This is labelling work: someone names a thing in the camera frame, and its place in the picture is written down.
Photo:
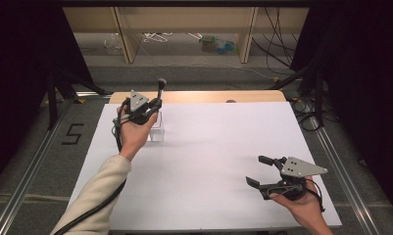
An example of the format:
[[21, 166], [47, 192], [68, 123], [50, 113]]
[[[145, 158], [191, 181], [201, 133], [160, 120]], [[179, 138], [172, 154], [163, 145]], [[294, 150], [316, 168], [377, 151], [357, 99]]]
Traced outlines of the wooden shelf unit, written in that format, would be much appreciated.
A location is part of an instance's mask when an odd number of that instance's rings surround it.
[[279, 21], [284, 33], [299, 33], [309, 10], [282, 7], [66, 7], [74, 32], [117, 33], [124, 60], [134, 62], [144, 32], [233, 33], [240, 62], [248, 62], [252, 36], [273, 31]]

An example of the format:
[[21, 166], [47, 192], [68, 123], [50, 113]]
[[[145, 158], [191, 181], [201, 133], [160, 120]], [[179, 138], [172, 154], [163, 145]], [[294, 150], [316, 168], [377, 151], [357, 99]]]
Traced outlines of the colourful plastic bag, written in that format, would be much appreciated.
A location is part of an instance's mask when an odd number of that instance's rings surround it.
[[221, 39], [218, 36], [203, 35], [199, 39], [199, 42], [201, 43], [202, 49], [204, 51], [215, 52], [219, 55], [224, 55], [227, 53], [239, 53], [239, 49], [232, 41]]

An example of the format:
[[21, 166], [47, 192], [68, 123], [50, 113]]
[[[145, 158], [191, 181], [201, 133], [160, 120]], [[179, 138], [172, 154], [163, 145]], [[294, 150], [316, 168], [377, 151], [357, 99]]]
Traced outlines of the clear plastic bag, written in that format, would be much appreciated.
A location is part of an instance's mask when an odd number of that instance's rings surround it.
[[106, 38], [103, 45], [110, 55], [121, 55], [123, 53], [123, 47], [117, 33], [112, 33], [108, 38]]

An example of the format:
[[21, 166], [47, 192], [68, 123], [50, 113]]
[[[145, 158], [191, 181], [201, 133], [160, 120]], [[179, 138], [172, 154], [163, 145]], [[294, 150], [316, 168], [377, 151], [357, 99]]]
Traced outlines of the black curtain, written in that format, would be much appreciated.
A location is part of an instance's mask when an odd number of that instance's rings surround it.
[[307, 64], [331, 24], [323, 68], [329, 96], [360, 157], [393, 206], [393, 0], [313, 0], [295, 66]]
[[48, 81], [67, 97], [92, 77], [55, 0], [0, 0], [0, 175], [20, 148]]

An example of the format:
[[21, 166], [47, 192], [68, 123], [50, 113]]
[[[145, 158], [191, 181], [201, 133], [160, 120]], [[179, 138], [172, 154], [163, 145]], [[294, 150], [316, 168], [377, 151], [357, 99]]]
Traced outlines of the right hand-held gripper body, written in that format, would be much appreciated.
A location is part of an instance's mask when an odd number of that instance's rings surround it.
[[265, 200], [270, 199], [271, 193], [284, 195], [290, 201], [299, 200], [306, 193], [306, 177], [328, 173], [328, 169], [303, 160], [288, 157], [278, 159], [281, 164], [279, 173], [281, 180], [276, 184], [269, 184], [270, 191], [262, 193]]

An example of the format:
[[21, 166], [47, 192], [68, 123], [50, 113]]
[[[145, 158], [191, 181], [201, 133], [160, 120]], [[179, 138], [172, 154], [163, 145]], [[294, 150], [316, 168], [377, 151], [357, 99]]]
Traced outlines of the person's right hand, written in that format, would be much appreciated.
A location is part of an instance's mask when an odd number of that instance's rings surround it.
[[306, 177], [306, 186], [311, 192], [307, 192], [301, 199], [288, 200], [284, 195], [271, 193], [270, 198], [281, 206], [287, 208], [294, 219], [304, 227], [311, 227], [323, 221], [319, 199], [315, 196], [317, 189], [311, 176]]

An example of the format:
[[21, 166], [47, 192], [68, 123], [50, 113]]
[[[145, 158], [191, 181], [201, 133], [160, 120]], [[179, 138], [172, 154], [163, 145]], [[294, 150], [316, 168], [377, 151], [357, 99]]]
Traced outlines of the black stand legs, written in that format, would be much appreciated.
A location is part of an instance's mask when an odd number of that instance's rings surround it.
[[319, 68], [314, 66], [305, 66], [302, 69], [296, 71], [294, 74], [288, 76], [282, 81], [274, 84], [270, 90], [279, 90], [285, 87], [294, 80], [301, 78], [302, 81], [297, 89], [298, 94], [301, 97], [314, 95], [315, 107], [310, 113], [310, 117], [313, 117], [317, 126], [315, 130], [323, 127], [322, 120], [322, 97], [323, 97], [323, 78]]
[[111, 91], [106, 91], [96, 86], [92, 81], [88, 81], [68, 70], [56, 69], [52, 70], [47, 76], [47, 97], [49, 108], [49, 126], [51, 130], [58, 121], [58, 108], [56, 90], [60, 92], [64, 99], [74, 99], [76, 92], [73, 89], [73, 83], [97, 93], [98, 95], [111, 95]]

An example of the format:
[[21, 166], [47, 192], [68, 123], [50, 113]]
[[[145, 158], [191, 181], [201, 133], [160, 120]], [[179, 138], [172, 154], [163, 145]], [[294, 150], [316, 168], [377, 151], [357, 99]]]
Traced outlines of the person's left hand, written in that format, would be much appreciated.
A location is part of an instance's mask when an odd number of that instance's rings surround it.
[[120, 134], [123, 146], [119, 155], [131, 162], [137, 152], [145, 145], [148, 134], [157, 121], [157, 118], [158, 114], [154, 113], [149, 117], [148, 121], [142, 125], [123, 119], [121, 121]]

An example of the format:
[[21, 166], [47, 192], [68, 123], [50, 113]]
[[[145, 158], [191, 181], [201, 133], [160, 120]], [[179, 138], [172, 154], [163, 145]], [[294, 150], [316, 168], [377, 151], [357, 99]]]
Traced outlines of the metal floor rail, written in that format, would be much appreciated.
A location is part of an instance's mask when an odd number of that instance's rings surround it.
[[319, 141], [332, 165], [333, 171], [338, 178], [344, 194], [348, 199], [349, 205], [352, 208], [365, 235], [380, 235], [380, 230], [374, 222], [372, 214], [370, 213], [362, 196], [360, 195], [355, 184], [353, 183], [352, 178], [347, 172], [346, 167], [342, 163], [326, 130], [322, 125], [319, 125], [318, 121], [314, 117], [310, 120], [310, 123], [312, 127], [314, 127], [317, 131]]
[[0, 213], [0, 235], [7, 235], [15, 217], [17, 216], [25, 195], [32, 185], [32, 182], [40, 170], [51, 146], [54, 141], [57, 132], [61, 126], [63, 118], [68, 112], [68, 109], [72, 106], [72, 101], [64, 101], [62, 106], [58, 109], [58, 117], [56, 122], [47, 129], [45, 136], [43, 137], [40, 146], [38, 147], [35, 155], [32, 157], [30, 164], [25, 170], [25, 174], [20, 180], [17, 188], [9, 197], [6, 207]]

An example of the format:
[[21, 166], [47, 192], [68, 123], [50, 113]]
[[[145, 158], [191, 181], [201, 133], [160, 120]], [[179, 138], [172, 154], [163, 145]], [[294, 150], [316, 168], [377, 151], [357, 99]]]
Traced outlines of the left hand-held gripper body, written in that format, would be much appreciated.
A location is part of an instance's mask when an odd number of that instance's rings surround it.
[[146, 123], [150, 118], [147, 112], [152, 108], [150, 102], [146, 96], [131, 90], [130, 96], [122, 102], [122, 108], [126, 107], [122, 118], [139, 125]]

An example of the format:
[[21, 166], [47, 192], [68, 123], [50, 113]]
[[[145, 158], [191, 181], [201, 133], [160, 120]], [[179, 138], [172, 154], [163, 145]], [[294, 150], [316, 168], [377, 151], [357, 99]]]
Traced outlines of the clear acrylic brush holder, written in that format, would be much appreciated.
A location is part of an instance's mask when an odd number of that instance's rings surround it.
[[157, 120], [153, 124], [149, 135], [148, 140], [151, 142], [163, 142], [165, 137], [165, 129], [163, 123], [163, 113], [158, 112]]

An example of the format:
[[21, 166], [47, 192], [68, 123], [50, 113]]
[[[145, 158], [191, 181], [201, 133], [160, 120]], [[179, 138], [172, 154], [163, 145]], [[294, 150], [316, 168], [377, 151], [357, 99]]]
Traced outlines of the black makeup brush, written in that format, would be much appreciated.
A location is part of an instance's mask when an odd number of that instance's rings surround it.
[[167, 81], [163, 78], [158, 79], [158, 95], [157, 98], [162, 100], [163, 91], [167, 85]]

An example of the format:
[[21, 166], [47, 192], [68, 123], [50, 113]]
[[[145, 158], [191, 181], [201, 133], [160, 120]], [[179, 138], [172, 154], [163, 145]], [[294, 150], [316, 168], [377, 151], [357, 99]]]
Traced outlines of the white table sheet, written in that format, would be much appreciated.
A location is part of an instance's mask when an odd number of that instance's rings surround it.
[[174, 233], [294, 228], [287, 209], [247, 178], [279, 180], [259, 156], [313, 157], [287, 102], [165, 104], [164, 139], [149, 141], [111, 215], [114, 232]]

